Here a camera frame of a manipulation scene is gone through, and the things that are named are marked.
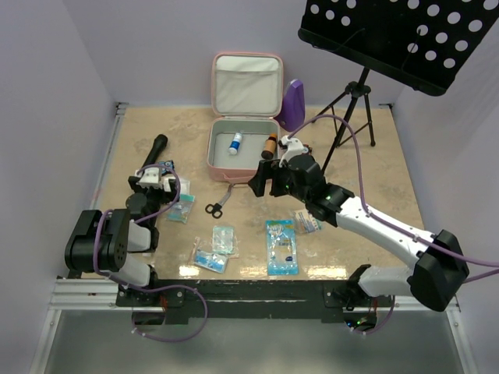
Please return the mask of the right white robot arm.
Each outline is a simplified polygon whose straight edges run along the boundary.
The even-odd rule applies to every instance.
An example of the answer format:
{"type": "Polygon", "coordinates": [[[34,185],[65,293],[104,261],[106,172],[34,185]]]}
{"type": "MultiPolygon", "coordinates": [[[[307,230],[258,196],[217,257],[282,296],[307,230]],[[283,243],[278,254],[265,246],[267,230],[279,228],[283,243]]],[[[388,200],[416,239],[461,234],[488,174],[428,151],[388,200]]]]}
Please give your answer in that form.
{"type": "Polygon", "coordinates": [[[327,182],[310,155],[289,162],[261,160],[248,185],[261,197],[267,183],[271,196],[296,198],[314,218],[368,239],[405,264],[395,268],[361,266],[347,287],[354,305],[364,306],[378,296],[412,296],[428,309],[443,312],[469,275],[454,234],[420,230],[364,206],[353,192],[327,182]]]}

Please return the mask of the white blue small bottle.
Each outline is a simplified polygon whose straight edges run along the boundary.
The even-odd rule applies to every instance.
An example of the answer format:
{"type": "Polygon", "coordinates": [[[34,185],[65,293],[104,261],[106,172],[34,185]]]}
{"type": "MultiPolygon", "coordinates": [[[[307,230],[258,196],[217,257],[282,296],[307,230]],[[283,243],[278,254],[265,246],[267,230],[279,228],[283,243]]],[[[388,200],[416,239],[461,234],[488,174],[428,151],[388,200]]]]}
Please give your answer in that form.
{"type": "Polygon", "coordinates": [[[243,134],[241,132],[236,132],[233,139],[228,147],[228,152],[230,155],[236,155],[239,152],[241,146],[243,134]]]}

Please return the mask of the brown medicine bottle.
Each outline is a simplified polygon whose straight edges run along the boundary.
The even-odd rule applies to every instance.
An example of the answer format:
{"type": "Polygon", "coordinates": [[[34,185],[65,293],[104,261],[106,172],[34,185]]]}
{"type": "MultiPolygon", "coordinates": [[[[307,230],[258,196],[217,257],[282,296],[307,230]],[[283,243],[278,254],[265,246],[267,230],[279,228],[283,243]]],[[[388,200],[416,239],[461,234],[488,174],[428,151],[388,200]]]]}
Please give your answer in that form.
{"type": "Polygon", "coordinates": [[[278,135],[276,133],[271,133],[264,143],[264,148],[261,152],[261,157],[264,160],[272,160],[274,153],[277,148],[278,135]]]}

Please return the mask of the large blue packet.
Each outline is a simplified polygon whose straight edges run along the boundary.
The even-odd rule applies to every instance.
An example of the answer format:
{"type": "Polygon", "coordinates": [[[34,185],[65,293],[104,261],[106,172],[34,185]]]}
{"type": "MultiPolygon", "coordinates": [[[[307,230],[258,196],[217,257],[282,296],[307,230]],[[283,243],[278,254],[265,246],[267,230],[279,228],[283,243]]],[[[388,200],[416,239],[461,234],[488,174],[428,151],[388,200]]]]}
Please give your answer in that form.
{"type": "Polygon", "coordinates": [[[266,221],[267,274],[297,275],[296,233],[291,220],[266,221]]]}

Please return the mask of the pink medicine kit case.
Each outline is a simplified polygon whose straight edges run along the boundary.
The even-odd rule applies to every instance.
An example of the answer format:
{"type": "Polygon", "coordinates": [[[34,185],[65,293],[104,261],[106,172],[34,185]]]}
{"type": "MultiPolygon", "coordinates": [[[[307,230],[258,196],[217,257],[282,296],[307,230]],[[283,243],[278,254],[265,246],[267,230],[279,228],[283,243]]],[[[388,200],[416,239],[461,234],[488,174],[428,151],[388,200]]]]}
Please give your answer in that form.
{"type": "Polygon", "coordinates": [[[271,133],[280,134],[284,67],[276,55],[220,53],[211,69],[211,106],[217,115],[208,136],[207,167],[216,182],[246,183],[256,173],[271,133]],[[243,134],[239,152],[228,147],[243,134]]]}

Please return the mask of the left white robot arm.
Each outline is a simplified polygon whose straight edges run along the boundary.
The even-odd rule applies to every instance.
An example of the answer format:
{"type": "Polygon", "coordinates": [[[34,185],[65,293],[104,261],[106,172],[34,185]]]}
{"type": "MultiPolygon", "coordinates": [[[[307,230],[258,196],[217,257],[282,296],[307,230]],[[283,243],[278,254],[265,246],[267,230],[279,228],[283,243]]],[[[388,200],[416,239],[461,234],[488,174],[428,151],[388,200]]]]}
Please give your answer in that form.
{"type": "Polygon", "coordinates": [[[133,194],[124,209],[102,212],[84,210],[65,247],[65,264],[81,273],[95,273],[134,287],[143,305],[161,298],[151,266],[132,254],[153,252],[159,242],[157,216],[179,201],[182,183],[174,175],[165,178],[152,168],[128,178],[133,194]]]}

